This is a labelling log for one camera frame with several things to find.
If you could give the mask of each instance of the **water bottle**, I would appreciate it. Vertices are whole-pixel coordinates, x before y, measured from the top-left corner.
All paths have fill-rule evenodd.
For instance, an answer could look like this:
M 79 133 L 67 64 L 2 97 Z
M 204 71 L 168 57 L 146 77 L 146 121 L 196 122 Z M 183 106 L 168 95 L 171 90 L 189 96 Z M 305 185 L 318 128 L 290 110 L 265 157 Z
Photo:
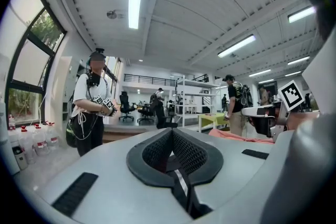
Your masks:
M 51 150 L 55 150 L 59 147 L 58 135 L 55 131 L 54 125 L 55 123 L 48 122 L 46 136 L 47 136 L 47 144 Z
M 9 114 L 8 125 L 9 125 L 9 127 L 12 127 L 11 130 L 15 130 L 15 119 L 14 119 L 12 114 Z
M 47 145 L 46 135 L 38 123 L 35 124 L 33 140 L 34 147 L 38 156 L 45 156 L 49 154 L 49 147 Z
M 27 131 L 26 126 L 21 126 L 21 132 L 19 135 L 19 144 L 25 153 L 27 163 L 33 164 L 36 161 L 36 152 L 34 149 L 34 141 L 32 133 Z

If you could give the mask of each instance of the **pink cloth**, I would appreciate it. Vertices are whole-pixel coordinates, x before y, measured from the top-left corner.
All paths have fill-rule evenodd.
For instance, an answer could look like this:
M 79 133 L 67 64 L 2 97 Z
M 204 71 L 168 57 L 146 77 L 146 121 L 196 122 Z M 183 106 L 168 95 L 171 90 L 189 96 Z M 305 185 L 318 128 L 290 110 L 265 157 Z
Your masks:
M 263 143 L 263 144 L 274 144 L 273 139 L 257 139 L 257 138 L 245 138 L 241 137 L 236 134 L 232 134 L 230 132 L 220 131 L 217 129 L 212 129 L 209 133 L 209 135 L 215 136 L 215 137 L 221 137 L 231 140 L 239 140 L 239 141 L 245 141 L 245 142 L 257 142 L 257 143 Z

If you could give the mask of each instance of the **black t-shirt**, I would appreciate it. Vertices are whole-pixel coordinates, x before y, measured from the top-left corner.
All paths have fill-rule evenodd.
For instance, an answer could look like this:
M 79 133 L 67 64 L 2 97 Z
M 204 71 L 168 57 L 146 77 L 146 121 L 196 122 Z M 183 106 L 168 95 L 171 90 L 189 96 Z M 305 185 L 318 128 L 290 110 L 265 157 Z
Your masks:
M 240 98 L 240 88 L 239 87 L 230 85 L 228 87 L 228 92 L 229 92 L 229 98 L 231 97 Z M 232 113 L 239 112 L 242 109 L 243 109 L 243 105 L 240 103 L 239 100 L 236 99 L 235 107 L 233 108 Z

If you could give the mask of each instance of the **window frame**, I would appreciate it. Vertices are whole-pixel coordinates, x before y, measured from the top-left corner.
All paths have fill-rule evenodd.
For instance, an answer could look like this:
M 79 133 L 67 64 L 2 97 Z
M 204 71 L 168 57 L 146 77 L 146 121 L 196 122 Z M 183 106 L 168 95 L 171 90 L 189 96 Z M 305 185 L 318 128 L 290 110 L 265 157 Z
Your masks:
M 67 31 L 62 27 L 61 23 L 56 18 L 54 12 L 52 12 L 49 3 L 46 0 L 40 0 L 40 1 L 43 4 L 43 8 L 36 15 L 36 17 L 33 20 L 31 20 L 31 22 L 29 23 L 26 31 L 24 32 L 24 34 L 23 34 L 23 36 L 22 36 L 22 38 L 21 38 L 21 40 L 20 40 L 20 42 L 19 42 L 19 44 L 18 44 L 15 52 L 14 52 L 12 61 L 11 61 L 10 66 L 9 66 L 8 75 L 7 75 L 7 81 L 6 81 L 6 89 L 5 89 L 7 128 L 9 128 L 9 122 L 8 122 L 8 116 L 9 116 L 8 99 L 9 99 L 9 89 L 10 88 L 41 94 L 42 95 L 41 119 L 39 119 L 39 121 L 41 120 L 41 122 L 45 122 L 45 101 L 46 101 L 45 100 L 45 95 L 46 95 L 46 89 L 47 89 L 47 83 L 48 83 L 48 79 L 49 79 L 49 74 L 50 74 L 51 67 L 53 66 L 53 63 L 54 63 L 55 55 L 56 55 L 56 53 L 57 53 L 57 51 L 58 51 L 58 49 L 60 47 L 60 44 L 62 43 L 64 37 L 66 36 Z M 39 19 L 39 17 L 41 16 L 41 14 L 44 11 L 47 11 L 47 13 L 51 17 L 51 19 L 53 20 L 53 22 L 55 23 L 55 25 L 57 26 L 57 28 L 63 34 L 63 36 L 58 41 L 58 46 L 57 46 L 57 48 L 56 48 L 55 51 L 53 51 L 47 45 L 45 45 L 31 31 L 32 26 Z M 21 81 L 17 81 L 17 80 L 13 79 L 15 67 L 16 67 L 16 64 L 17 64 L 17 60 L 19 58 L 19 55 L 20 55 L 20 53 L 22 51 L 22 48 L 23 48 L 23 46 L 25 44 L 26 39 L 29 39 L 35 46 L 37 46 L 43 52 L 45 52 L 46 54 L 48 54 L 49 57 L 50 57 L 49 60 L 48 60 L 48 62 L 47 62 L 47 69 L 46 69 L 46 74 L 45 74 L 45 77 L 44 77 L 44 80 L 43 80 L 43 83 L 42 83 L 42 87 L 31 85 L 29 83 L 25 83 L 25 82 L 21 82 Z M 26 125 L 26 124 L 27 123 L 16 123 L 16 126 L 20 127 L 20 126 Z

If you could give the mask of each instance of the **smoke detector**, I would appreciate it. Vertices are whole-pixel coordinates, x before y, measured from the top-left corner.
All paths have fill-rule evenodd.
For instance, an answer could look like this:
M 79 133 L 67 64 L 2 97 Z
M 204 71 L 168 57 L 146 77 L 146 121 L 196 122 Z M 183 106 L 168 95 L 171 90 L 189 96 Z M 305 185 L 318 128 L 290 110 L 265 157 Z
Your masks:
M 114 20 L 117 18 L 118 14 L 115 13 L 115 10 L 110 10 L 106 13 L 107 17 L 111 20 Z

